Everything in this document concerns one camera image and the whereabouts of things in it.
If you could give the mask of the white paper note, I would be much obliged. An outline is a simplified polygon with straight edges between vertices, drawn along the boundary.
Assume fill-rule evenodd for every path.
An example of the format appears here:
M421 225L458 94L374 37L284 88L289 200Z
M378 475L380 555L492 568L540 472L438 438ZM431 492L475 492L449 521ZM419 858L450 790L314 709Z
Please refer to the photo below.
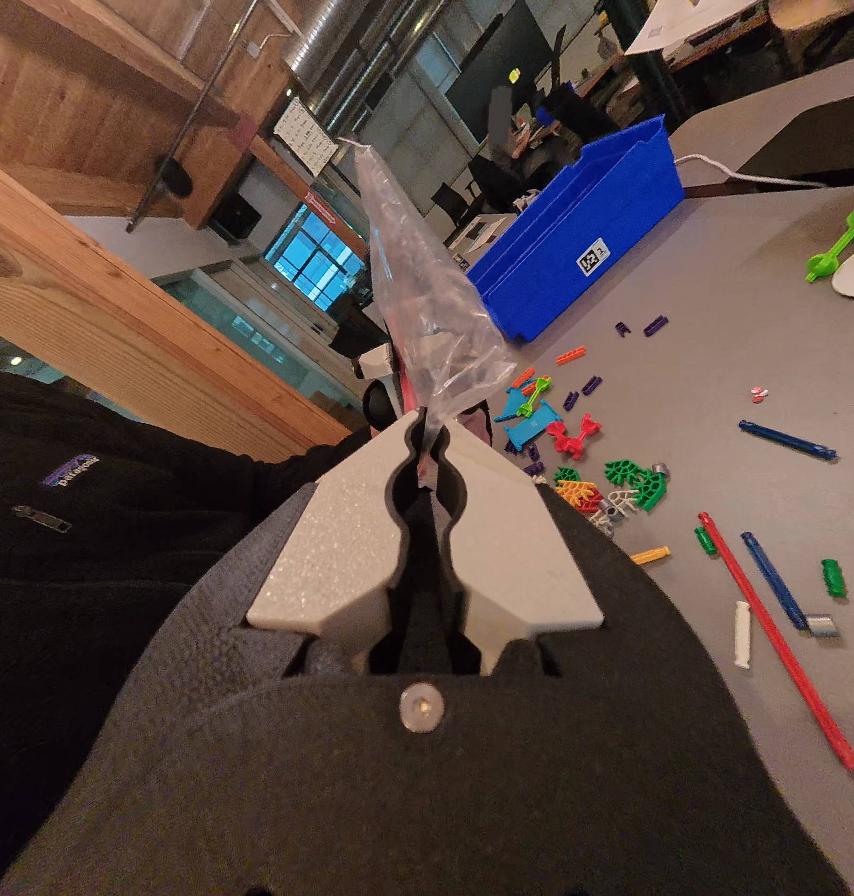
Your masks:
M273 127L273 135L295 154L313 176L321 174L339 149L299 96L294 96Z

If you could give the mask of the cyan toy panel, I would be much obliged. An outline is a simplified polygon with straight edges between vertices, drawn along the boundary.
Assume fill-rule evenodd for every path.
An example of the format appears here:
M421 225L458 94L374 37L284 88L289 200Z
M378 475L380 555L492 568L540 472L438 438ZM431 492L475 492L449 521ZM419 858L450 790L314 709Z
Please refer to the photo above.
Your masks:
M505 433L516 453L524 450L533 439L543 434L547 427L555 422L562 422L560 414L544 399L533 409L529 418L521 418L514 426L504 426Z
M514 420L520 416L522 406L526 405L532 397L535 388L535 380L528 380L522 386L509 387L506 390L507 399L500 415L493 418L494 423Z

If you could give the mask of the blue plastic bin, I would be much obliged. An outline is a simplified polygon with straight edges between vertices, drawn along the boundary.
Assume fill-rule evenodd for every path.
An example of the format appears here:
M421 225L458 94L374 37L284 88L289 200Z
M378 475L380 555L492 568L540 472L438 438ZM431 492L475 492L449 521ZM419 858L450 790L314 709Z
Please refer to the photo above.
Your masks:
M584 146L470 267L489 316L533 341L684 199L665 118Z

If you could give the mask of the printed instruction sheet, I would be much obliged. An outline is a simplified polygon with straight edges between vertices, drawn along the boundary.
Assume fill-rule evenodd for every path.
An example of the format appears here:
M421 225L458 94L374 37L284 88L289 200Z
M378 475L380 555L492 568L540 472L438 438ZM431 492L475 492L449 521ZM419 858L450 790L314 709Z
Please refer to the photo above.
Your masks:
M756 5L757 1L657 1L624 55L678 46Z

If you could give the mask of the lime green toy spool piece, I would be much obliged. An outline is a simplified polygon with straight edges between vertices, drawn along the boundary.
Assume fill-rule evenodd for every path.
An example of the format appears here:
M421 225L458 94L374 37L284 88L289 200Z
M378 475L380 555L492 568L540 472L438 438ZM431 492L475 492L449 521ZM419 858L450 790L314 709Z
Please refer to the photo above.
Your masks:
M827 252L819 253L811 257L806 263L806 278L808 283L813 283L818 279L830 277L837 272L840 267L840 255L847 249L847 246L854 240L854 211L852 211L846 219L846 230L844 234L831 246Z
M516 415L519 418L529 419L533 415L536 405L540 403L540 396L550 388L551 382L552 378L550 376L540 376L532 383L521 388L524 400L517 410Z

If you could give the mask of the clear plastic bag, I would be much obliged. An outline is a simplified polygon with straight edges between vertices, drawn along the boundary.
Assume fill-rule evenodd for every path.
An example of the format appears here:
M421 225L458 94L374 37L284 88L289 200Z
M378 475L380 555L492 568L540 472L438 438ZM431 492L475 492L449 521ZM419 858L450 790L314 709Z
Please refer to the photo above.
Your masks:
M415 409L425 409L421 456L441 427L490 397L515 361L476 287L371 145L354 144L370 222L374 299L402 362Z

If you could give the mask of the silver air duct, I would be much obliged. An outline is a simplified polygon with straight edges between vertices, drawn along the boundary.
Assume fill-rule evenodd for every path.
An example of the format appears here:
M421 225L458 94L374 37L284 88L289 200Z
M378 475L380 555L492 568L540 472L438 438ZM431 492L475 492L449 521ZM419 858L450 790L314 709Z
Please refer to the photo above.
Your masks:
M325 116L365 83L397 73L448 7L446 1L318 2L282 58L299 96Z

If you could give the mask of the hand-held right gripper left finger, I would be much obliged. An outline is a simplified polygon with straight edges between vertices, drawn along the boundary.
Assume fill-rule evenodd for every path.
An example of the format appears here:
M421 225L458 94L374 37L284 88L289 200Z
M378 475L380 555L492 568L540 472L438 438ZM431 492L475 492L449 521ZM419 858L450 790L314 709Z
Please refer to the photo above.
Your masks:
M247 612L251 627L314 635L357 659L390 632L388 591L408 539L393 487L417 474L421 422L405 414L317 481Z

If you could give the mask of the red long toy rod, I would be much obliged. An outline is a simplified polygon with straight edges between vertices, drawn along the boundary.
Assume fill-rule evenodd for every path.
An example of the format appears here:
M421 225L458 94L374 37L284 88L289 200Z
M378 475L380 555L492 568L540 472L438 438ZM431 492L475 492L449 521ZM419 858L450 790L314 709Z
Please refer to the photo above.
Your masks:
M802 665L792 653L788 642L785 640L777 623L770 615L762 600L757 595L743 568L736 559L732 550L726 544L721 532L715 525L712 517L705 511L698 514L701 525L710 536L717 553L723 559L726 568L734 579L736 586L742 593L749 609L757 619L762 631L769 639L776 655L780 659L784 670L791 678L802 700L812 713L819 729L824 734L836 758L843 767L854 774L854 749L847 741L843 731L827 709L819 692L812 681L806 675Z

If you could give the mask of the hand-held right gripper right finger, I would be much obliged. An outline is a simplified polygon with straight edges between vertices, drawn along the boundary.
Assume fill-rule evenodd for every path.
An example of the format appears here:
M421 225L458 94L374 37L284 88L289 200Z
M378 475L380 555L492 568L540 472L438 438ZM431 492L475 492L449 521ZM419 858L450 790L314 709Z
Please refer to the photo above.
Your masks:
M456 421L437 437L441 559L458 599L455 630L490 674L514 641L600 627L603 613L541 489Z

